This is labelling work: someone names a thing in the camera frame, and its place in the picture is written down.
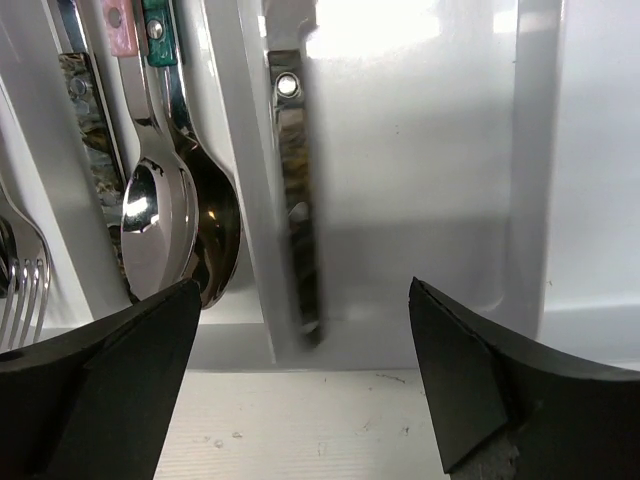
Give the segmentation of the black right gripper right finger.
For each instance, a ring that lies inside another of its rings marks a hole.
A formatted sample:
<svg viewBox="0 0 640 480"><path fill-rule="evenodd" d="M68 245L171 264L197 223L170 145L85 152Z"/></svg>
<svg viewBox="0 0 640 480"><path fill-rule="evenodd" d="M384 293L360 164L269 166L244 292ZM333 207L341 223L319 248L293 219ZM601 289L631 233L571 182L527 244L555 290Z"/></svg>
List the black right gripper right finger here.
<svg viewBox="0 0 640 480"><path fill-rule="evenodd" d="M635 479L639 374L545 346L413 280L409 317L452 479Z"/></svg>

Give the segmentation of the green handle fork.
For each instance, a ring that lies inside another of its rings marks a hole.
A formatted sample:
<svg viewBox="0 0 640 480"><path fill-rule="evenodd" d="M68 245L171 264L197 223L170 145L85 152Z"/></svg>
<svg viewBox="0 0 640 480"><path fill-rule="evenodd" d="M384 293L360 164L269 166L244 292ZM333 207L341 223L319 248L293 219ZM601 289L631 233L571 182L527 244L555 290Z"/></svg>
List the green handle fork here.
<svg viewBox="0 0 640 480"><path fill-rule="evenodd" d="M9 286L1 316L1 349L11 351L40 340L51 285L49 248L36 224L1 188L1 217L12 224L17 246L17 278Z"/></svg>

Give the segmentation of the green handle spoon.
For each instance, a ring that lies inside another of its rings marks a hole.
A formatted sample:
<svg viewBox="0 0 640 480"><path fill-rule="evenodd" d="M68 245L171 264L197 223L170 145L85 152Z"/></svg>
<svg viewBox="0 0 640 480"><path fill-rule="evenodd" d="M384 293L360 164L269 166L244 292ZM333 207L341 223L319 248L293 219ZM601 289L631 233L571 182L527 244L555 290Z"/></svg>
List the green handle spoon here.
<svg viewBox="0 0 640 480"><path fill-rule="evenodd" d="M199 223L186 275L198 283L201 305L207 309L222 297L235 273L241 215L235 188L202 146L191 120L175 6L174 1L142 3L146 59L158 81L164 130L195 184Z"/></svg>

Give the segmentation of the pink handle spoon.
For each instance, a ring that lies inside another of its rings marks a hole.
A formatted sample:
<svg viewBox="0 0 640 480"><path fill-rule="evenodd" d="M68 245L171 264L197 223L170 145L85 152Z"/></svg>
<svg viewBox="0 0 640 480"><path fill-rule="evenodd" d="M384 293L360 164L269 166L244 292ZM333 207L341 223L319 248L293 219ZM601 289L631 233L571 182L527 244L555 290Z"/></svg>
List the pink handle spoon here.
<svg viewBox="0 0 640 480"><path fill-rule="evenodd" d="M196 238L197 195L154 111L143 58L142 4L103 1L101 10L140 144L124 195L121 249L131 293L143 300L183 277Z"/></svg>

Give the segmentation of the dark marbled handle knife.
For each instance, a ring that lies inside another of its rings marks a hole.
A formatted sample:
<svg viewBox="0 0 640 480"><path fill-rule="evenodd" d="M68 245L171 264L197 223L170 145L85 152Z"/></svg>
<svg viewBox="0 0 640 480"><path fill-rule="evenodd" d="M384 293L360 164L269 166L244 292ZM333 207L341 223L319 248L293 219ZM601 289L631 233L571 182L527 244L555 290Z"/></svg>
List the dark marbled handle knife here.
<svg viewBox="0 0 640 480"><path fill-rule="evenodd" d="M271 122L283 179L296 330L308 347L324 337L306 109L304 40L316 28L314 1L262 3Z"/></svg>

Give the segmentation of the dark marbled handle spoon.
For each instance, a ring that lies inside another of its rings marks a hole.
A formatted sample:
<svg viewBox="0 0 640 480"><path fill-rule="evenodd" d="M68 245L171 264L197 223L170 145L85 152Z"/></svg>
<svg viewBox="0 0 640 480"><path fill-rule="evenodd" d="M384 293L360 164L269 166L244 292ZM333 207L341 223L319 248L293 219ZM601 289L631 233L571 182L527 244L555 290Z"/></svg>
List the dark marbled handle spoon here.
<svg viewBox="0 0 640 480"><path fill-rule="evenodd" d="M50 1L48 8L60 42L59 65L86 151L103 221L126 293L132 302L137 302L125 273L121 246L125 171L105 104L96 58L84 28L79 3Z"/></svg>

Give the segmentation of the dark marbled handle fork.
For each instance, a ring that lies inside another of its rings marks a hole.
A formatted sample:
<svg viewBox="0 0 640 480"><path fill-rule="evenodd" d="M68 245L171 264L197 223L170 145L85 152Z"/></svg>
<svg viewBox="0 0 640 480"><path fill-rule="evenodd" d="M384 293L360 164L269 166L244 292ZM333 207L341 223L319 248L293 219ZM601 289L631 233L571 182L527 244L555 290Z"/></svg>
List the dark marbled handle fork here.
<svg viewBox="0 0 640 480"><path fill-rule="evenodd" d="M17 246L12 224L1 217L1 298L6 299L9 286L17 278Z"/></svg>

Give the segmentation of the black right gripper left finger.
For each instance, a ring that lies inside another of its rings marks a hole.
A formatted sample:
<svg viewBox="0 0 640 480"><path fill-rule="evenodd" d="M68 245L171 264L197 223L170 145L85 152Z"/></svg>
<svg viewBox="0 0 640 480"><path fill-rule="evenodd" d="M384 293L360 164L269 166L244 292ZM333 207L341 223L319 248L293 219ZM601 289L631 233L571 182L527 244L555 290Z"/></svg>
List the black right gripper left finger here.
<svg viewBox="0 0 640 480"><path fill-rule="evenodd" d="M4 479L151 479L195 340L197 284L1 356Z"/></svg>

